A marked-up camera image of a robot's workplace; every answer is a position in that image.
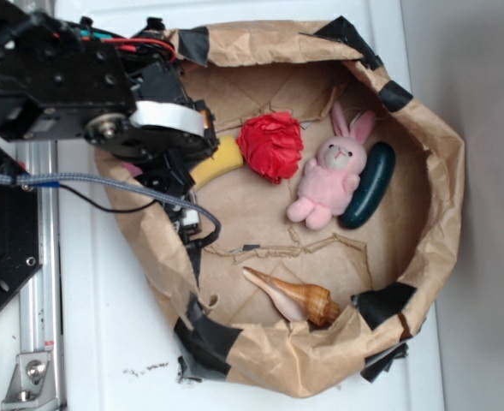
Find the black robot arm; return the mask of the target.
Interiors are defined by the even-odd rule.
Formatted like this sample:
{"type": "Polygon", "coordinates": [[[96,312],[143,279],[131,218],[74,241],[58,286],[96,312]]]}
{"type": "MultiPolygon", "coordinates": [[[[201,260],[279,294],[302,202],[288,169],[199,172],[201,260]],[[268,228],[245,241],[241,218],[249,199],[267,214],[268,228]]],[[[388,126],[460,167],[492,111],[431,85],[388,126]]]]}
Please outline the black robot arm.
{"type": "Polygon", "coordinates": [[[138,168],[187,247],[218,237],[197,237],[183,219],[196,208],[191,171],[219,141],[208,106],[184,89],[159,19],[124,38],[88,18],[62,21],[0,1],[0,137],[83,139],[138,168]]]}

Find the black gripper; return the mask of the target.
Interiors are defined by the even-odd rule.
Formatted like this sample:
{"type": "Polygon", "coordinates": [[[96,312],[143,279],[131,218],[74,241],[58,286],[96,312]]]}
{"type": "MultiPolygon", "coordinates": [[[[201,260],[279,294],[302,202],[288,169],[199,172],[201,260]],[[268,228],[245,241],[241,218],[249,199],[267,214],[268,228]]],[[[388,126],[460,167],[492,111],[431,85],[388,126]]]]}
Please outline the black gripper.
{"type": "Polygon", "coordinates": [[[115,46],[136,103],[130,115],[103,114],[87,123],[86,141],[125,162],[138,182],[159,193],[159,201],[183,243],[205,247],[220,224],[196,204],[192,169],[219,146],[214,116],[194,101],[181,83],[175,46],[163,33],[163,21],[150,18],[131,38],[93,27],[84,19],[84,38],[115,46]]]}

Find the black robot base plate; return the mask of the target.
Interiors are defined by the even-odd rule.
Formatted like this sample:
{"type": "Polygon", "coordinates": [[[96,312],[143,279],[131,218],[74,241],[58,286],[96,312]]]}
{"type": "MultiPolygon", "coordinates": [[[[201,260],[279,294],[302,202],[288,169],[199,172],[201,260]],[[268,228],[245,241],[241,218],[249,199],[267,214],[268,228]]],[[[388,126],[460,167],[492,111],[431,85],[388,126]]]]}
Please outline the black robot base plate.
{"type": "Polygon", "coordinates": [[[41,267],[39,245],[37,191],[0,185],[0,312],[41,267]]]}

